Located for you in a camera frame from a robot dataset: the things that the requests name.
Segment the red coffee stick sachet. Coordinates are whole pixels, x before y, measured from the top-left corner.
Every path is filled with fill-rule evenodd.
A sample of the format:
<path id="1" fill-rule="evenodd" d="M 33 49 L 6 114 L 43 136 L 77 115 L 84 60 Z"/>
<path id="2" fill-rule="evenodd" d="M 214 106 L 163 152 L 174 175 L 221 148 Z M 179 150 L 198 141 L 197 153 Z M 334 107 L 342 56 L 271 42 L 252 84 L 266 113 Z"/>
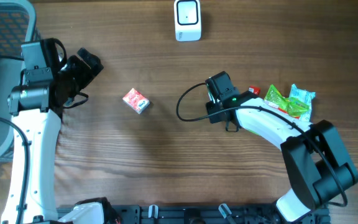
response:
<path id="1" fill-rule="evenodd" d="M 260 95 L 260 88 L 256 86 L 250 86 L 249 91 L 255 95 Z"/>

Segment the red tissue pack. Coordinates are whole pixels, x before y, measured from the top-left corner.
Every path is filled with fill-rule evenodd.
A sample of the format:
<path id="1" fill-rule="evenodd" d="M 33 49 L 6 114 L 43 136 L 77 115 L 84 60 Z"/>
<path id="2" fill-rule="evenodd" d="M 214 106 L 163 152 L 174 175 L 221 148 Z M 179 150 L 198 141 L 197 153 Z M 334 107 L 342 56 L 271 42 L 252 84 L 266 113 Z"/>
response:
<path id="1" fill-rule="evenodd" d="M 135 88 L 132 88 L 122 100 L 138 114 L 141 114 L 150 104 L 149 99 Z"/>

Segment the green snack bag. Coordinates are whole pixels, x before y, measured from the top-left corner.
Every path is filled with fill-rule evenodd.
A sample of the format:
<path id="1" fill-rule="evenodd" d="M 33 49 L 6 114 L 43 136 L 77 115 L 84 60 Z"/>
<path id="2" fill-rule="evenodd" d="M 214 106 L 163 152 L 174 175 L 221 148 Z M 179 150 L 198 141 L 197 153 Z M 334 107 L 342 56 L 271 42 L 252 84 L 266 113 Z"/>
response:
<path id="1" fill-rule="evenodd" d="M 264 101 L 270 107 L 294 118 L 300 118 L 301 115 L 306 114 L 311 109 L 311 106 L 297 98 L 285 98 L 274 85 L 270 85 Z"/>

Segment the teal tissue pack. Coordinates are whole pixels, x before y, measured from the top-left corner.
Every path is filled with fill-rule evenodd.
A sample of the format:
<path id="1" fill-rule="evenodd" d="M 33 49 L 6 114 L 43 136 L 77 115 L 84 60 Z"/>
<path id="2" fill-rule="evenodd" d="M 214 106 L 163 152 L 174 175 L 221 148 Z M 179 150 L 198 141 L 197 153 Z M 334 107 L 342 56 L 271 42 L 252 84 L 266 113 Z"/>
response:
<path id="1" fill-rule="evenodd" d="M 290 97 L 296 98 L 309 106 L 308 111 L 300 116 L 300 120 L 311 121 L 312 100 L 315 98 L 315 96 L 315 92 L 299 89 L 295 84 L 291 86 Z"/>

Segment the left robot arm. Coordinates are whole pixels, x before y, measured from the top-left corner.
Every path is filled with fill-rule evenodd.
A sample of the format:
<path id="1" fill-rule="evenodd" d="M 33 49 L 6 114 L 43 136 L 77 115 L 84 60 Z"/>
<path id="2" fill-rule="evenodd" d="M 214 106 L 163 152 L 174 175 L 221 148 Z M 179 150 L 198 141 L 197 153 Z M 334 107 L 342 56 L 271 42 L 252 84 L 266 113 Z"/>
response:
<path id="1" fill-rule="evenodd" d="M 55 38 L 21 45 L 24 69 L 8 96 L 14 129 L 11 183 L 1 223 L 54 222 L 58 218 L 54 167 L 62 111 L 79 106 L 76 96 L 103 70 L 100 58 L 85 48 L 60 56 Z"/>

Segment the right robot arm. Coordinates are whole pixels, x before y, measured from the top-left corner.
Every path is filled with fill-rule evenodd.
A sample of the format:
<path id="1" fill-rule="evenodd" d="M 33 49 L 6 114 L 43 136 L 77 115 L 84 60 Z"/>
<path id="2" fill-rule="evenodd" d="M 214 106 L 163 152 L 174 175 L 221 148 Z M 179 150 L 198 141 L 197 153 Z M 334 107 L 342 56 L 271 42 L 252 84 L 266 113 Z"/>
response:
<path id="1" fill-rule="evenodd" d="M 291 188 L 275 202 L 286 222 L 298 221 L 358 183 L 357 169 L 332 123 L 301 121 L 256 94 L 240 93 L 221 72 L 205 81 L 211 123 L 233 123 L 262 136 L 283 156 Z"/>

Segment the white barcode scanner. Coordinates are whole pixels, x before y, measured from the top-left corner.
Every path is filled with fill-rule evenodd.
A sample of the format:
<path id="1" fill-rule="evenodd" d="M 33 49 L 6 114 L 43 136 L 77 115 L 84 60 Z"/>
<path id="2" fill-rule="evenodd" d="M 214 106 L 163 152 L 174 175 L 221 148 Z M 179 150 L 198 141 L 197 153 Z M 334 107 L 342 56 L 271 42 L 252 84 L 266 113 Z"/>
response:
<path id="1" fill-rule="evenodd" d="M 201 4 L 199 0 L 175 0 L 175 38 L 179 42 L 201 38 Z"/>

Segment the grey black mesh basket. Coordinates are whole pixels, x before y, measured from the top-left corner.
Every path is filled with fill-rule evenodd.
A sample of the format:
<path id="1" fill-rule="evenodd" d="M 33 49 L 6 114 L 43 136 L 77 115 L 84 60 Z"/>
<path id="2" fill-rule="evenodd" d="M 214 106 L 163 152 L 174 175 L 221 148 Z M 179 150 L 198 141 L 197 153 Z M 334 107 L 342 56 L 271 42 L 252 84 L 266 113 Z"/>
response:
<path id="1" fill-rule="evenodd" d="M 29 1 L 0 1 L 0 118 L 11 119 L 7 98 L 24 69 L 21 44 L 38 38 L 36 11 Z M 12 160 L 13 142 L 13 128 L 0 121 L 0 162 Z"/>

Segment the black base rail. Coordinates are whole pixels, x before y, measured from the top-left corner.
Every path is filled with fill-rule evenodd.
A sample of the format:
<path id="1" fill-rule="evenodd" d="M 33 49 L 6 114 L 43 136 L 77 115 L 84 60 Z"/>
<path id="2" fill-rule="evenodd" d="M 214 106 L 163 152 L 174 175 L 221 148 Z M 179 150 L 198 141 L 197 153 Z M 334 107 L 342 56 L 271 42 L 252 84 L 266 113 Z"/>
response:
<path id="1" fill-rule="evenodd" d="M 57 209 L 56 223 L 288 223 L 272 204 L 242 206 L 176 206 L 111 205 L 107 198 L 92 198 L 71 207 Z"/>

